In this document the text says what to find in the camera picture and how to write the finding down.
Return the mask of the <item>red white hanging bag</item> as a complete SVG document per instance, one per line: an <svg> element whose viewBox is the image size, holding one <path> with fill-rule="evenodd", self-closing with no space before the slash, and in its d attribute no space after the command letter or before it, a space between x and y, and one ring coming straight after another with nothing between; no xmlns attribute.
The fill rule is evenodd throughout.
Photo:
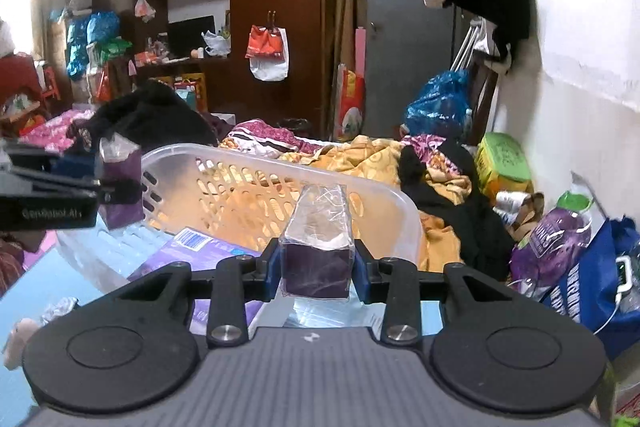
<svg viewBox="0 0 640 427"><path fill-rule="evenodd" d="M288 35L282 27L253 25L245 57L255 79L278 82L288 78Z"/></svg>

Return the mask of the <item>purple snack bag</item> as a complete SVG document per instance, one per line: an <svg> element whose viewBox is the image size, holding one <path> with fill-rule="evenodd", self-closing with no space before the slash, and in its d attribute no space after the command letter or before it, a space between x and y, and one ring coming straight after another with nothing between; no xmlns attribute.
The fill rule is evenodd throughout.
<svg viewBox="0 0 640 427"><path fill-rule="evenodd" d="M565 192L515 245L510 262L514 291L542 300L574 267L591 241L591 203L584 194Z"/></svg>

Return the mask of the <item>black monitor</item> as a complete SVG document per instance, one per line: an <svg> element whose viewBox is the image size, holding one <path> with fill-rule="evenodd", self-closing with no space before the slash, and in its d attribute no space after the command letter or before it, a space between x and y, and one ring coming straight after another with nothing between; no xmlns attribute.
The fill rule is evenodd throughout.
<svg viewBox="0 0 640 427"><path fill-rule="evenodd" d="M203 34L215 31L215 17L189 18L168 24L168 46L174 57L183 58L191 55L191 51L204 46Z"/></svg>

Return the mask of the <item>navy blue tote bag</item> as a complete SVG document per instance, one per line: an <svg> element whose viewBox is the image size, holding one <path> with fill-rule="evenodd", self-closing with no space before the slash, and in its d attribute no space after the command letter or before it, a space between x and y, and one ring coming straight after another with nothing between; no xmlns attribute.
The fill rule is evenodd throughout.
<svg viewBox="0 0 640 427"><path fill-rule="evenodd" d="M634 257L638 251L634 220L605 221L577 265L542 300L548 308L593 332L610 360L639 341L639 288L632 286L623 298L617 297L622 280L622 265L617 260Z"/></svg>

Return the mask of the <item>blue plastic bag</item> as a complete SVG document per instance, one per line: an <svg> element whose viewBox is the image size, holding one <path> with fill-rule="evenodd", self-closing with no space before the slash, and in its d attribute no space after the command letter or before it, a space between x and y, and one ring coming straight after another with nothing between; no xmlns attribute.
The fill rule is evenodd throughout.
<svg viewBox="0 0 640 427"><path fill-rule="evenodd" d="M471 110L469 87L466 69L446 70L428 80L405 110L404 125L409 134L462 138Z"/></svg>

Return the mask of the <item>grey door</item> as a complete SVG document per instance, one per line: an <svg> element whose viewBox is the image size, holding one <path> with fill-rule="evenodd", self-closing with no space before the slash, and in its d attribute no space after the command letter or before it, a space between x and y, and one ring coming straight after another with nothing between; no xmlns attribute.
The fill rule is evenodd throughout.
<svg viewBox="0 0 640 427"><path fill-rule="evenodd" d="M424 84L449 68L454 10L429 9L423 0L367 0L366 33L362 132L389 138Z"/></svg>

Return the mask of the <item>purple tissue pack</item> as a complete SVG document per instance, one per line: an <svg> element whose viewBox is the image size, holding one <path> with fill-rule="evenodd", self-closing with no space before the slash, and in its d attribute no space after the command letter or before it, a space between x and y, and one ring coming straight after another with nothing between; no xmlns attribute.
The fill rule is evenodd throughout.
<svg viewBox="0 0 640 427"><path fill-rule="evenodd" d="M345 187L305 185L280 236L279 251L285 293L347 298L356 248Z"/></svg>
<svg viewBox="0 0 640 427"><path fill-rule="evenodd" d="M99 144L98 177L102 188L100 215L109 230L133 225L144 218L142 206L142 150L114 133Z"/></svg>

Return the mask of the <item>pink floral bedding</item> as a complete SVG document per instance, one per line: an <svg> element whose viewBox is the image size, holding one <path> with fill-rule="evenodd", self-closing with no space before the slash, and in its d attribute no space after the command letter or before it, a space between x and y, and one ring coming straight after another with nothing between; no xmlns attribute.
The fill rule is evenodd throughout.
<svg viewBox="0 0 640 427"><path fill-rule="evenodd" d="M38 124L37 127L29 130L20 141L25 144L38 146L53 153L63 153L68 150L74 143L74 139L70 138L70 126L76 120L88 120L94 114L94 110L89 108L86 110L70 109L56 116L44 124Z"/></svg>

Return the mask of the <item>black clothing pile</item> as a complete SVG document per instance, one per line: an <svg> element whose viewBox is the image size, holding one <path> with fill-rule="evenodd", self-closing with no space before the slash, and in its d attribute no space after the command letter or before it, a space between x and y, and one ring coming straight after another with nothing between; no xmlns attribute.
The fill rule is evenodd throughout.
<svg viewBox="0 0 640 427"><path fill-rule="evenodd" d="M216 132L167 84L149 80L129 94L98 108L88 120L74 122L67 134L73 154L93 154L101 139L115 134L140 146L146 154L162 146L193 143L216 146Z"/></svg>

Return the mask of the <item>green yellow box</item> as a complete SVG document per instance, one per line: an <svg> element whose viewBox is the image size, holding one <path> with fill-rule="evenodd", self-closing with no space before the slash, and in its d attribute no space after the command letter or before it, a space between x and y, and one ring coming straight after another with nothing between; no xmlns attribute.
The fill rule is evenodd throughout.
<svg viewBox="0 0 640 427"><path fill-rule="evenodd" d="M493 204L500 192L533 192L533 179L520 143L511 135L487 132L475 155L480 191Z"/></svg>

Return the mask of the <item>blue bags stack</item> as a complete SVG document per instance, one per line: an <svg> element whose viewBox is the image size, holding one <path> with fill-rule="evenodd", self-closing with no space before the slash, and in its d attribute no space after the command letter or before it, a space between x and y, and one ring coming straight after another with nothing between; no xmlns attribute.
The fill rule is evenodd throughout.
<svg viewBox="0 0 640 427"><path fill-rule="evenodd" d="M119 27L119 17L113 11L99 11L68 22L66 72L71 80L77 80L86 72L89 65L87 46L116 38Z"/></svg>

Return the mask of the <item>purple flat box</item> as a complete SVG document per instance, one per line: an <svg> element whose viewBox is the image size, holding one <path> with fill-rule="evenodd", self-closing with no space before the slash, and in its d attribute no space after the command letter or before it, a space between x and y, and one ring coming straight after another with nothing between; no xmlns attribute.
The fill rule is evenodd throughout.
<svg viewBox="0 0 640 427"><path fill-rule="evenodd" d="M258 255L257 251L228 243L222 239L215 239L213 236L191 228L184 228L160 247L156 253L146 259L145 262L142 262L142 265L139 265L129 275L128 281L132 282L141 279L146 274L174 262L189 263L192 271L205 271L216 269L219 261L229 257L257 257ZM205 335L209 303L209 299L194 301L190 323L190 332L192 334ZM254 322L263 305L264 303L255 300L245 305L247 327L250 334L255 332Z"/></svg>

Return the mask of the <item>clear plastic basket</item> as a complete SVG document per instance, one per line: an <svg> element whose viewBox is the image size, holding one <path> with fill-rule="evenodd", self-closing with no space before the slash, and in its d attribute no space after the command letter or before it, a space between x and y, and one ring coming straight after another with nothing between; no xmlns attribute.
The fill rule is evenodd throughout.
<svg viewBox="0 0 640 427"><path fill-rule="evenodd" d="M108 293L184 228L262 251L280 235L306 185L346 190L352 231L375 258L419 260L416 205L387 184L196 144L164 146L142 159L142 221L58 233L61 256Z"/></svg>

